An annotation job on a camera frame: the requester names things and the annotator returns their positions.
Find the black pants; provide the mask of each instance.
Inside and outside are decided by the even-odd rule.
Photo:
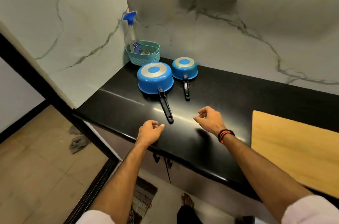
[[[177,213],[177,224],[202,224],[200,219],[197,217],[194,209],[188,205],[181,206]]]

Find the black and orange bracelet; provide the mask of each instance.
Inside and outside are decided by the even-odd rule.
[[[222,141],[222,138],[224,137],[224,135],[226,134],[231,134],[233,136],[235,136],[234,132],[232,130],[229,129],[223,129],[222,131],[220,131],[219,135],[218,135],[218,140],[220,143],[224,144]]]

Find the floor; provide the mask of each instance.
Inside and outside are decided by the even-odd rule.
[[[177,212],[181,207],[181,195],[184,191],[142,169],[139,171],[139,177],[158,188],[152,201],[152,208],[148,209],[141,224],[176,224]],[[194,196],[191,198],[203,224],[234,224],[232,216]]]
[[[52,106],[0,144],[0,220],[63,223],[107,161],[93,144],[71,154],[76,135]]]

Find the blue saucepan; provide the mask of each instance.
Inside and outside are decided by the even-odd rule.
[[[198,74],[198,65],[195,60],[189,57],[181,57],[172,63],[172,75],[184,81],[185,99],[189,101],[189,79],[193,79]]]
[[[174,122],[165,92],[173,83],[172,70],[166,63],[149,63],[138,70],[139,89],[147,94],[158,94],[161,106],[170,124]]]

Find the blue spray nozzle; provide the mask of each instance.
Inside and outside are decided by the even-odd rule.
[[[125,14],[124,20],[127,20],[128,25],[133,25],[133,19],[135,18],[136,15],[137,15],[136,11],[128,12]]]

